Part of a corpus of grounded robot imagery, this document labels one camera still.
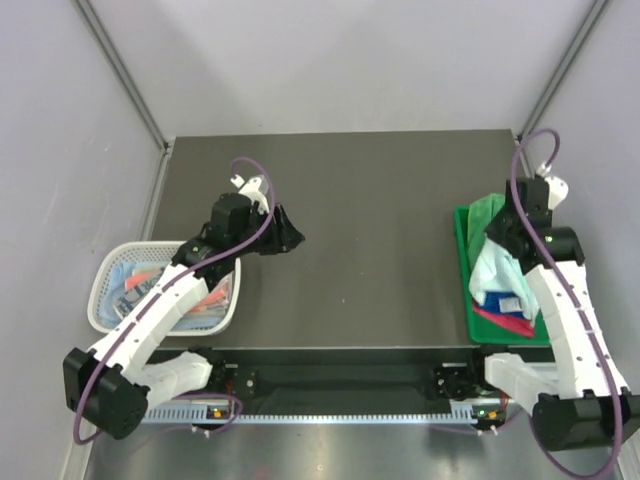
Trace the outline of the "pink bunny towel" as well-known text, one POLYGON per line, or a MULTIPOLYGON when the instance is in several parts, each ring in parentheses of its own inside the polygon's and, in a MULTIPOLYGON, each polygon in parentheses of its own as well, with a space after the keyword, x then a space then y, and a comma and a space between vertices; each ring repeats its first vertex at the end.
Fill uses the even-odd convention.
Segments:
MULTIPOLYGON (((162 276, 164 267, 153 269, 135 269, 124 281, 124 292, 131 289, 138 282, 155 275, 162 276)), ((234 284, 234 272, 226 275, 218 285, 199 304, 190 310, 192 315, 204 315, 209 310, 226 309, 230 303, 234 284)))

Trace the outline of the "white mint towel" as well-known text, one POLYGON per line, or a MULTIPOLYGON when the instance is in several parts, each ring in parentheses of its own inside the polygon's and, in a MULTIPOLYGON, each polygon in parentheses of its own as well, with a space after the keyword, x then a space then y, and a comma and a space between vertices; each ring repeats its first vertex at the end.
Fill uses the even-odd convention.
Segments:
POLYGON ((520 263, 504 248, 486 239, 472 269, 469 291, 475 303, 483 303, 489 291, 513 292, 522 303, 524 314, 534 322, 539 303, 522 273, 520 263))

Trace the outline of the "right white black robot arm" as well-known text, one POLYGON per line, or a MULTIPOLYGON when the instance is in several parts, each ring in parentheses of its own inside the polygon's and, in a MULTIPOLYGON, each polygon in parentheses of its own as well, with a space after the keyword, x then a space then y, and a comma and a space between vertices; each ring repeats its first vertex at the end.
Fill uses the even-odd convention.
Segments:
POLYGON ((553 176, 516 177, 508 191, 486 233, 514 255, 538 302, 556 376, 541 375, 515 353, 495 353, 469 367, 467 384, 481 396, 499 389, 514 399, 547 451, 620 447, 639 429, 639 397, 606 347, 577 234, 552 224, 568 186, 553 176))

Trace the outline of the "blue white patterned towel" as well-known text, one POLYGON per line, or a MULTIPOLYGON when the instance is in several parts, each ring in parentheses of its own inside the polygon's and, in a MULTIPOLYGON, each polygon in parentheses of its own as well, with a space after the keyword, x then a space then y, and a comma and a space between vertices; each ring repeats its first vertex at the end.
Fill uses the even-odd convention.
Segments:
POLYGON ((141 302, 141 300, 154 288, 160 276, 147 277, 138 282, 131 289, 126 290, 116 298, 113 307, 117 316, 124 320, 141 302))

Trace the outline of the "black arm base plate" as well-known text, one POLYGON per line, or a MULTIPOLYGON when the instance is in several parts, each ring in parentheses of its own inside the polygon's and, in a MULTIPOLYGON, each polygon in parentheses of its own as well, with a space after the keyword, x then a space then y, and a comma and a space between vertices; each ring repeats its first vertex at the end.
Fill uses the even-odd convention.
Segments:
POLYGON ((443 413, 500 401, 481 384, 473 348, 237 349, 213 352, 205 391, 247 414, 443 413))

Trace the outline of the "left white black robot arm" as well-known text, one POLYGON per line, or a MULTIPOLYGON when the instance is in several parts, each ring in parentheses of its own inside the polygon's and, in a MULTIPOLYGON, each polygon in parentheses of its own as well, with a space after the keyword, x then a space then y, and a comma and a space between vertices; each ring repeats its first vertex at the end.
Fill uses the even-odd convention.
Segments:
POLYGON ((278 255, 298 247, 304 235, 284 207, 261 206, 240 193, 222 195, 200 232, 182 243, 159 280, 124 320, 87 350, 64 358, 65 400, 74 412, 76 444, 87 421, 116 440, 130 435, 148 410, 184 394, 216 396, 227 374, 213 356, 187 350, 163 363, 149 359, 173 327, 249 255, 278 255))

